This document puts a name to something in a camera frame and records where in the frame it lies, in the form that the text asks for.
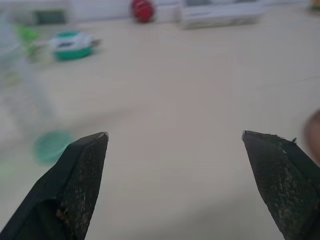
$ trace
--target white box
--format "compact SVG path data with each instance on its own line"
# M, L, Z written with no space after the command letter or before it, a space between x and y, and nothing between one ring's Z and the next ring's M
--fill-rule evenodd
M260 1L230 3L230 0L198 0L206 4L190 6L192 0L180 0L177 21L183 29L252 24L264 13Z
M157 5L155 8L155 22L161 23L174 23L177 21L178 4L162 4Z

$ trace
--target red object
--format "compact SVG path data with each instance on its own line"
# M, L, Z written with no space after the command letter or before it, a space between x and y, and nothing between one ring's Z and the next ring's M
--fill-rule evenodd
M132 0L132 15L140 23L149 23L154 16L154 7L148 0Z

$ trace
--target transparent plastic object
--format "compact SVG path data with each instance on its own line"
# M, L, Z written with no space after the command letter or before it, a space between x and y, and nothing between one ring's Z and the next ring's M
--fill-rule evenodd
M0 158L57 121L35 82L22 45L5 14L0 13Z

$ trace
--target blurry object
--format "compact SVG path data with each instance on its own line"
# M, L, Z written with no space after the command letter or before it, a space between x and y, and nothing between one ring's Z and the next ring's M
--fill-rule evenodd
M176 5L178 0L152 0L153 6Z
M50 41L54 56L58 60L80 59L91 55L93 48L100 44L100 40L85 32L65 31L54 36Z
M20 34L27 43L31 43L35 38L33 33L25 28L20 28ZM7 23L4 15L0 15L0 157L23 141L43 132L63 132L59 130L59 122L44 92L35 82L25 55L14 28ZM41 144L42 139L43 137L36 142L35 148L44 144ZM71 142L70 139L61 137L56 137L55 140L51 137L51 141L64 146ZM56 161L59 155L51 154L50 159L53 158Z
M259 193L286 240L320 239L320 168L293 141L244 131Z
M311 9L320 11L320 0L312 0Z
M55 163L72 141L71 134L64 130L44 134L34 143L36 160L41 163Z
M133 0L131 3L132 16L139 23L149 23L154 16L154 7L149 0Z
M155 6L155 22L174 23L177 20L178 4L159 4Z
M0 8L13 23L24 26L59 24L62 29L70 29L74 23L68 0L3 0Z
M177 20L183 29L253 24L264 13L260 0L179 0Z
M27 56L31 60L34 60L37 51L40 49L40 47L35 44L35 40L39 38L39 34L30 27L20 24L15 26L15 30L21 39Z
M33 186L0 240L84 240L95 210L109 137L100 132L70 144Z

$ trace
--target green and white toy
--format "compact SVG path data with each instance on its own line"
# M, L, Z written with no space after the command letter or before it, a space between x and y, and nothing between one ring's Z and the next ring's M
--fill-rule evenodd
M93 53L93 43L90 34L77 31L60 32L50 41L53 54L58 60L86 57Z

